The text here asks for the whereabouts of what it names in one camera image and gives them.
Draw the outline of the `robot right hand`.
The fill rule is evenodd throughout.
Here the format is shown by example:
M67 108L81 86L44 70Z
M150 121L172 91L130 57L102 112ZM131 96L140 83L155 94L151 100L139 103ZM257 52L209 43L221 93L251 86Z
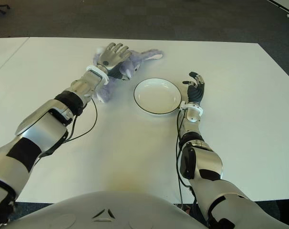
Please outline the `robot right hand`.
M196 72L190 72L189 76L192 77L194 81L182 81L182 84L188 85L188 102L200 104L204 96L205 82L202 76Z

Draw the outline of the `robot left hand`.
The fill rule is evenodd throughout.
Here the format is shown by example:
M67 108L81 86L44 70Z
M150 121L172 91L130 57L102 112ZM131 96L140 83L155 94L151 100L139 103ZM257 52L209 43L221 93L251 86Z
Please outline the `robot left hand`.
M120 72L120 68L130 55L128 46L112 42L100 54L96 66L110 77L123 79L124 74Z

